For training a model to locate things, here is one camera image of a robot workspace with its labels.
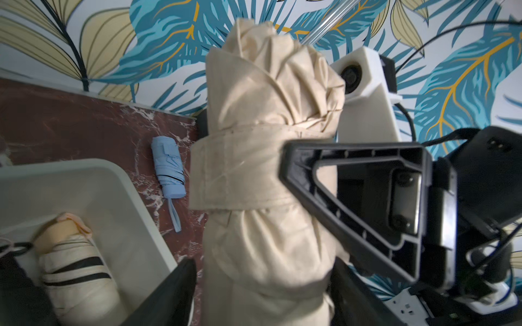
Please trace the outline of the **blue umbrella back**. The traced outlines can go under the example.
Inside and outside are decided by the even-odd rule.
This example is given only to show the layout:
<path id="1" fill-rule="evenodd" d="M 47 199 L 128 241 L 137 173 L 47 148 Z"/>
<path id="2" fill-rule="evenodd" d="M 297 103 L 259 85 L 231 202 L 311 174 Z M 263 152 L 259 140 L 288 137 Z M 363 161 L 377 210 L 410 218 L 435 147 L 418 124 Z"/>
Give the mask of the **blue umbrella back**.
<path id="1" fill-rule="evenodd" d="M 158 136 L 151 144 L 156 176 L 162 187 L 174 231 L 181 232 L 182 224 L 173 200 L 186 196 L 185 175 L 179 147 L 173 138 Z"/>

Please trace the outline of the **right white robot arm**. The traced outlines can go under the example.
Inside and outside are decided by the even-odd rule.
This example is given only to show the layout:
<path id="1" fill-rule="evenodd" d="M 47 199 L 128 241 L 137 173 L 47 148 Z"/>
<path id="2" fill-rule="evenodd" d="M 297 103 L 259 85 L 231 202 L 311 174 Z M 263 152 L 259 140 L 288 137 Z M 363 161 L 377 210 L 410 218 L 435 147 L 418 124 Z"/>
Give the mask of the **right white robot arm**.
<path id="1" fill-rule="evenodd" d="M 333 325 L 521 323 L 521 135 L 462 128 L 425 143 L 290 141 L 279 177 L 352 259 Z"/>

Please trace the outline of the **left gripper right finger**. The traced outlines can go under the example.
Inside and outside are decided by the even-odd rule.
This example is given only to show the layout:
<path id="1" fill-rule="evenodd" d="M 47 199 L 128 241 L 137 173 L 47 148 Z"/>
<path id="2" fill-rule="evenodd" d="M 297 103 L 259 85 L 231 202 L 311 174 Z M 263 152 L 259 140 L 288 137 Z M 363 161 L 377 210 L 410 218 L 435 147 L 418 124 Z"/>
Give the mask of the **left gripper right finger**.
<path id="1" fill-rule="evenodd" d="M 328 294 L 334 303 L 332 326 L 404 324 L 341 259 L 335 260 Z"/>

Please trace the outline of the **beige plastic storage box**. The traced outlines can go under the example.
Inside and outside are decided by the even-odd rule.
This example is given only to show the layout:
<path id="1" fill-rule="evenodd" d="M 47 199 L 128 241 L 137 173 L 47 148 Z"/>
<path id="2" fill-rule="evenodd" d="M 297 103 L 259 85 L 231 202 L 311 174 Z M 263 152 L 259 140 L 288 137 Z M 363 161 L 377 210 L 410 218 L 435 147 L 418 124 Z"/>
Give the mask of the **beige plastic storage box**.
<path id="1" fill-rule="evenodd" d="M 63 213 L 78 216 L 92 230 L 129 316 L 177 266 L 117 165 L 90 159 L 1 169 L 1 247 L 33 244 L 38 231 Z M 16 260 L 44 290 L 34 245 Z"/>

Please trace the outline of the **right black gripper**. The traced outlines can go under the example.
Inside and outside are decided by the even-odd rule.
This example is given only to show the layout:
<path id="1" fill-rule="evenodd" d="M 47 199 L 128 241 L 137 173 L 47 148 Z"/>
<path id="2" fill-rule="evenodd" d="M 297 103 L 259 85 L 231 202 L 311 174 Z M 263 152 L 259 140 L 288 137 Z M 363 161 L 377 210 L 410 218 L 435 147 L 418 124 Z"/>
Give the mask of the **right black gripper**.
<path id="1" fill-rule="evenodd" d="M 521 134 L 497 126 L 461 128 L 425 147 L 461 141 L 446 155 L 457 177 L 454 293 L 491 293 L 511 267 L 521 218 Z M 414 283 L 432 183 L 432 157 L 418 143 L 289 141 L 279 177 L 369 273 Z"/>

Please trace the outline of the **black umbrella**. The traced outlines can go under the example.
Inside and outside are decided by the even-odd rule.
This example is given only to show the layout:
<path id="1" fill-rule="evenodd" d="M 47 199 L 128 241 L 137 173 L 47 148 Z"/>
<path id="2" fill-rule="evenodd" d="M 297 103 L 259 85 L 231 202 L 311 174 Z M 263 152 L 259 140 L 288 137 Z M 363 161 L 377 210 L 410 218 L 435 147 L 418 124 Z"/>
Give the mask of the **black umbrella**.
<path id="1" fill-rule="evenodd" d="M 33 248 L 31 243 L 1 247 L 1 324 L 58 325 L 46 292 L 35 285 L 17 257 Z"/>

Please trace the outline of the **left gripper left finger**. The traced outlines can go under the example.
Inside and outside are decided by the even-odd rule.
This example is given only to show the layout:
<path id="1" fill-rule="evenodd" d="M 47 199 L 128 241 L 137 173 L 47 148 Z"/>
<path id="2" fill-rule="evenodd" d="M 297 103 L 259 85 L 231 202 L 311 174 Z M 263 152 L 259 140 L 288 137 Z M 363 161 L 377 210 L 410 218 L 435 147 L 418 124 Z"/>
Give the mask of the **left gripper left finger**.
<path id="1" fill-rule="evenodd" d="M 196 262 L 186 258 L 124 321 L 123 325 L 189 325 L 196 285 Z"/>

